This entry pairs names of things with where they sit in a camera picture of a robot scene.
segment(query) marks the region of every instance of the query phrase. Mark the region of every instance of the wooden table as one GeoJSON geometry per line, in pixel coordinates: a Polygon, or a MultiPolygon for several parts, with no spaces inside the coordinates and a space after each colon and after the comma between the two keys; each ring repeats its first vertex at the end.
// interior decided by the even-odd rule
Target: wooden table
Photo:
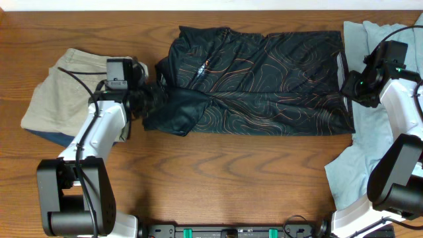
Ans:
{"type": "MultiPolygon", "coordinates": [[[[413,24],[419,11],[6,13],[0,26],[0,237],[45,237],[36,167],[62,147],[20,128],[32,92],[68,48],[137,56],[151,75],[178,26],[230,26],[241,32],[342,30],[345,20],[413,24]]],[[[180,138],[144,132],[112,150],[107,163],[118,209],[145,221],[281,224],[317,220],[335,209],[324,166],[350,135],[180,138]]],[[[411,222],[414,225],[422,220],[411,222]]],[[[423,236],[396,227],[399,237],[423,236]]]]}

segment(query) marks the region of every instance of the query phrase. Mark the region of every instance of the black cloth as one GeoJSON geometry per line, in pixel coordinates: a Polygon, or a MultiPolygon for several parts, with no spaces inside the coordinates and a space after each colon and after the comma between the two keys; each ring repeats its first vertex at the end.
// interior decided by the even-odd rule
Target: black cloth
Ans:
{"type": "Polygon", "coordinates": [[[156,70],[169,103],[147,130],[272,136],[354,133],[339,94],[340,32],[245,34],[180,27],[156,70]]]}

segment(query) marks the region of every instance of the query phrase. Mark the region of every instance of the beige fabric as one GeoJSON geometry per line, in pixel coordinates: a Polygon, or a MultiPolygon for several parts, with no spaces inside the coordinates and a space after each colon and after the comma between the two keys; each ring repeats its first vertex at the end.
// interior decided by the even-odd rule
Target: beige fabric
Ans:
{"type": "MultiPolygon", "coordinates": [[[[76,80],[58,70],[105,72],[108,56],[96,56],[76,49],[68,49],[49,69],[49,75],[39,84],[20,126],[41,132],[61,132],[76,136],[88,114],[89,94],[76,80]]],[[[147,66],[141,63],[148,76],[147,66]]],[[[91,91],[106,75],[77,75],[91,91]]]]}

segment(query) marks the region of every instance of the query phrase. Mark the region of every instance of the folded cloth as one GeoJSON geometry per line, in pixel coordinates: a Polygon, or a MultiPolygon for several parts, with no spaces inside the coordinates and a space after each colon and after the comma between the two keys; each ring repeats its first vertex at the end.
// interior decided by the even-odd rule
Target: folded cloth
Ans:
{"type": "Polygon", "coordinates": [[[262,36],[181,26],[169,56],[156,67],[169,91],[185,91],[170,93],[169,100],[177,102],[144,118],[144,126],[180,136],[190,130],[271,136],[352,133],[352,116],[338,92],[338,76],[344,74],[338,74],[343,69],[339,55],[344,57],[344,46],[336,31],[262,36]]]}
{"type": "MultiPolygon", "coordinates": [[[[76,80],[58,70],[58,67],[78,72],[106,72],[108,58],[111,57],[68,49],[49,69],[46,80],[35,88],[20,126],[60,145],[69,145],[68,136],[75,137],[87,118],[89,94],[76,80]]],[[[148,76],[147,66],[141,64],[148,76]]],[[[106,79],[106,75],[77,76],[91,91],[95,90],[98,82],[106,79]]],[[[116,141],[125,141],[128,128],[126,126],[122,130],[116,141]]]]}
{"type": "MultiPolygon", "coordinates": [[[[416,24],[423,24],[423,14],[416,24]]],[[[405,26],[378,26],[369,21],[363,24],[344,22],[345,52],[349,70],[362,72],[365,68],[364,57],[369,55],[386,35],[402,27],[405,26]]],[[[404,63],[406,69],[422,75],[423,29],[404,30],[388,40],[408,44],[404,63]]],[[[393,144],[391,126],[384,106],[380,104],[377,108],[366,108],[353,102],[352,108],[356,129],[352,136],[353,144],[325,167],[337,210],[346,208],[366,193],[370,173],[393,144]]]]}

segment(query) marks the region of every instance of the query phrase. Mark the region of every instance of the white wall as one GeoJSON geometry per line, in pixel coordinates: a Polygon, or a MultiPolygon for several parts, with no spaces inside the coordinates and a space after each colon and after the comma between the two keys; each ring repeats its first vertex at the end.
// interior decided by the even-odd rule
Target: white wall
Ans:
{"type": "Polygon", "coordinates": [[[0,0],[5,11],[423,10],[423,0],[0,0]]]}

